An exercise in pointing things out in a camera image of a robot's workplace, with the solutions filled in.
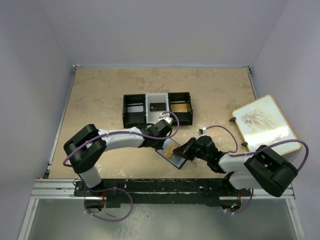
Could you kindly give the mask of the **black leather card holder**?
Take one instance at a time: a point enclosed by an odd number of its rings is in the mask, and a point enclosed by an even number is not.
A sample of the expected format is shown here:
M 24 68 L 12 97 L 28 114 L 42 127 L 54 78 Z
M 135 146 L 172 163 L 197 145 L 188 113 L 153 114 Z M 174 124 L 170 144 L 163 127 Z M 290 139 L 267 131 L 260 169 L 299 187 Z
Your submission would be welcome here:
M 168 138 L 164 141 L 162 149 L 156 149 L 155 151 L 177 169 L 181 169 L 187 160 L 174 153 L 174 150 L 180 146 L 178 142 Z

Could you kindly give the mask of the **gold VIP card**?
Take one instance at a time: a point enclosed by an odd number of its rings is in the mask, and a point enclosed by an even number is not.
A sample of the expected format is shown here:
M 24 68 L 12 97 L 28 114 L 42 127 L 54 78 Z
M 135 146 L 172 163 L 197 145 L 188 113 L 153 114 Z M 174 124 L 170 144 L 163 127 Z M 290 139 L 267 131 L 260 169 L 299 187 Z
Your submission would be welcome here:
M 163 147 L 162 155 L 169 159 L 174 154 L 174 149 L 176 149 L 178 147 L 179 147 L 178 143 L 176 143 L 173 140 L 170 140 Z

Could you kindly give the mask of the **black and white organizer tray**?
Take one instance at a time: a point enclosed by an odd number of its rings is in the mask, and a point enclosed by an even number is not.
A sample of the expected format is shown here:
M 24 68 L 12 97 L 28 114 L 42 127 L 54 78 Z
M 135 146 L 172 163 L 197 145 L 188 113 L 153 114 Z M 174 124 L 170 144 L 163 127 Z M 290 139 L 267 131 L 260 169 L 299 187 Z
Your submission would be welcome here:
M 123 96 L 122 122 L 124 128 L 154 124 L 162 112 L 173 118 L 173 126 L 191 126 L 193 108 L 189 92 L 127 94 Z

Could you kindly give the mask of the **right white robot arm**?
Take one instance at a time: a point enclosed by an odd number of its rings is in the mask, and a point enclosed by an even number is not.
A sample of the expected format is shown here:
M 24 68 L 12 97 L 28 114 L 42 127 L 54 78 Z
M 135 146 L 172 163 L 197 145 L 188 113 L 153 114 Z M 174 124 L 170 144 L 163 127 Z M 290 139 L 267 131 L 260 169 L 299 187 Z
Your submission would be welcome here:
M 281 197 L 298 175 L 297 168 L 266 145 L 256 152 L 239 156 L 218 150 L 212 138 L 201 135 L 173 150 L 186 160 L 204 160 L 215 173 L 226 174 L 228 185 L 236 190 L 263 189 L 274 197 Z

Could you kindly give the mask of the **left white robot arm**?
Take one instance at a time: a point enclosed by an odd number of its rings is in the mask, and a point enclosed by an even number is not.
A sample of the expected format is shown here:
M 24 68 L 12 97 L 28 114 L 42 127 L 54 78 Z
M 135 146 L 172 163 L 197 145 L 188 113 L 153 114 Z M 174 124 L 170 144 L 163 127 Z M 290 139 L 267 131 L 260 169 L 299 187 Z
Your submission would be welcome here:
M 97 190 L 102 179 L 95 164 L 104 152 L 122 148 L 160 150 L 172 131 L 172 122 L 172 118 L 165 116 L 150 127 L 122 130 L 102 130 L 88 124 L 64 144 L 67 158 L 63 165 L 73 168 L 88 188 Z

